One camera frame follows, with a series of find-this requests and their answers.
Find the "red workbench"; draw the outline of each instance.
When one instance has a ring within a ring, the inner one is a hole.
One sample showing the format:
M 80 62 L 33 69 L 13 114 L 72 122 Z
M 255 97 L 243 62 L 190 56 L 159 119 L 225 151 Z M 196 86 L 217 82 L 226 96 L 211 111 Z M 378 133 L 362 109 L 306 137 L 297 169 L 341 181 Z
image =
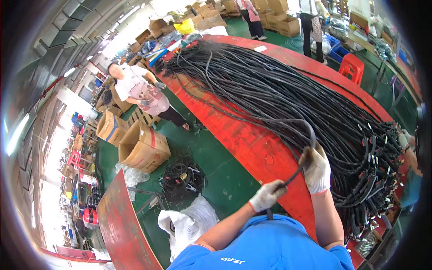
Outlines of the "red workbench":
M 355 95 L 363 99 L 384 121 L 392 121 L 390 115 L 371 97 L 367 92 L 354 84 L 348 78 L 342 76 L 333 69 L 318 63 L 302 54 L 292 50 L 282 48 L 273 44 L 238 38 L 233 36 L 205 36 L 213 42 L 233 44 L 244 48 L 254 49 L 265 45 L 267 50 L 262 53 L 273 57 L 285 64 L 294 66 L 342 85 L 352 91 Z M 206 128 L 230 151 L 230 153 L 247 169 L 247 171 L 260 182 L 265 184 L 275 179 L 288 179 L 297 169 L 298 165 L 290 150 L 272 132 L 257 127 L 255 125 L 235 120 L 209 105 L 191 97 L 187 94 L 176 79 L 163 77 L 159 74 L 159 79 L 187 106 L 187 108 L 206 126 Z M 339 92 L 349 98 L 359 107 L 369 111 L 358 99 L 353 97 L 342 88 L 333 83 L 310 76 L 323 85 Z M 188 80 L 181 77 L 183 85 Z M 202 97 L 213 103 L 220 105 L 217 98 L 209 93 L 201 93 Z M 303 224 L 308 234 L 316 240 L 314 211 L 310 194 L 306 187 L 302 174 L 289 185 L 288 192 L 278 200 L 279 204 L 296 220 Z M 380 227 L 376 230 L 382 236 L 385 231 L 385 224 L 378 219 Z M 352 250 L 351 258 L 355 268 L 358 268 L 364 259 L 354 251 L 357 242 L 351 241 L 347 248 Z
M 105 246 L 115 269 L 162 270 L 138 223 L 121 169 L 97 208 Z

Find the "white paper label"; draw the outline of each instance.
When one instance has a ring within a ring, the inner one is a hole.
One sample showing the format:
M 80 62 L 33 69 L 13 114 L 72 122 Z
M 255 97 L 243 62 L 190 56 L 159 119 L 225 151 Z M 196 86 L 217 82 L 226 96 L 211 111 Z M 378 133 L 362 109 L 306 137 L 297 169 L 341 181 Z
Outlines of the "white paper label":
M 267 47 L 263 45 L 263 46 L 256 47 L 254 50 L 257 52 L 262 52 L 265 51 L 266 49 Z

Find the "blue plastic crate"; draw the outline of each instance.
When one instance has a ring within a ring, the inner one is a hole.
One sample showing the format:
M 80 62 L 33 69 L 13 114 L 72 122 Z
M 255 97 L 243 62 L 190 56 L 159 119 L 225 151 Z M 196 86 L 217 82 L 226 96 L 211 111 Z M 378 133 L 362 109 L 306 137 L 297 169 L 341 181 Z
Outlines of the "blue plastic crate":
M 343 57 L 347 54 L 349 54 L 349 50 L 345 49 L 344 47 L 340 47 L 339 45 L 336 50 L 332 49 L 328 56 L 338 61 L 339 63 L 342 63 Z
M 336 50 L 340 47 L 340 40 L 337 38 L 332 37 L 331 35 L 324 34 L 324 36 L 327 38 L 328 42 L 330 42 L 331 50 Z

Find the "green floor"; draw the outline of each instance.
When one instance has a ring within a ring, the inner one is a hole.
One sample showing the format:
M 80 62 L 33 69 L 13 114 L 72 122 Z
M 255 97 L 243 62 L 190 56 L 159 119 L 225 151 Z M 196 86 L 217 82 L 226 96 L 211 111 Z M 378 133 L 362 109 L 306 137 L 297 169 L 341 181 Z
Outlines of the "green floor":
M 227 19 L 226 23 L 226 29 L 229 35 L 250 38 L 246 22 L 235 18 Z M 269 43 L 302 53 L 302 48 L 293 47 L 288 37 L 270 31 L 265 31 L 265 35 L 268 37 L 267 42 Z M 369 57 L 372 60 L 374 58 L 368 54 L 366 54 L 365 57 Z M 329 66 L 335 70 L 339 69 L 339 64 L 333 61 L 329 61 Z M 372 91 L 376 72 L 377 69 L 371 64 L 365 64 L 361 87 L 369 93 Z M 392 91 L 385 82 L 389 82 L 391 76 L 392 74 L 389 72 L 385 74 L 385 79 L 383 79 L 383 82 L 378 86 L 378 90 L 374 96 L 386 110 L 391 106 Z M 192 113 L 171 91 L 165 89 L 164 93 L 170 100 L 171 105 L 176 108 L 192 126 L 195 120 Z M 397 108 L 404 122 L 410 125 L 405 126 L 409 132 L 413 132 L 414 130 L 415 117 L 413 112 L 415 112 L 415 108 L 415 103 L 409 95 L 401 100 Z M 135 106 L 121 118 L 126 120 L 134 109 Z M 400 121 L 398 116 L 394 113 L 391 113 L 391 116 L 396 121 Z M 192 153 L 194 159 L 208 178 L 208 185 L 203 190 L 203 196 L 214 207 L 219 219 L 223 219 L 239 209 L 260 187 L 259 183 L 209 131 L 202 130 L 197 133 L 196 131 L 198 128 L 193 127 L 192 131 L 187 132 L 165 120 L 161 120 L 157 124 L 156 130 L 167 137 L 168 144 L 173 154 L 171 160 L 181 152 Z M 98 141 L 98 149 L 99 164 L 102 167 L 105 188 L 107 188 L 116 175 L 115 164 L 118 162 L 118 150 L 117 147 L 103 140 Z M 151 179 L 145 183 L 139 184 L 138 188 L 150 191 L 159 189 L 160 191 L 157 181 L 161 177 L 166 164 L 167 163 L 164 163 L 156 169 L 151 174 Z M 136 199 L 133 202 L 135 209 L 139 208 L 148 198 L 149 196 L 147 195 L 136 194 Z M 189 206 L 191 201 L 192 198 L 185 200 L 182 204 L 174 204 L 169 207 L 172 210 L 181 210 Z M 280 207 L 276 206 L 274 210 L 277 212 L 280 210 Z M 150 210 L 144 210 L 142 213 L 138 214 L 138 220 L 160 264 L 164 268 L 167 268 L 170 265 L 169 258 L 171 253 L 169 250 L 168 234 L 161 230 L 157 224 L 159 212 L 160 210 L 156 207 Z

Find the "yellow plastic bag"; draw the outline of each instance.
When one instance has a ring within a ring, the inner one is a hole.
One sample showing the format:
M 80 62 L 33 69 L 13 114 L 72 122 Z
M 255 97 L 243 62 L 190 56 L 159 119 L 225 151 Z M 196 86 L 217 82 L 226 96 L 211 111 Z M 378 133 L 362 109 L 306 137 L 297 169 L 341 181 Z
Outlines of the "yellow plastic bag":
M 181 24 L 175 23 L 174 28 L 180 32 L 180 34 L 190 34 L 195 32 L 195 26 L 192 19 L 184 20 Z

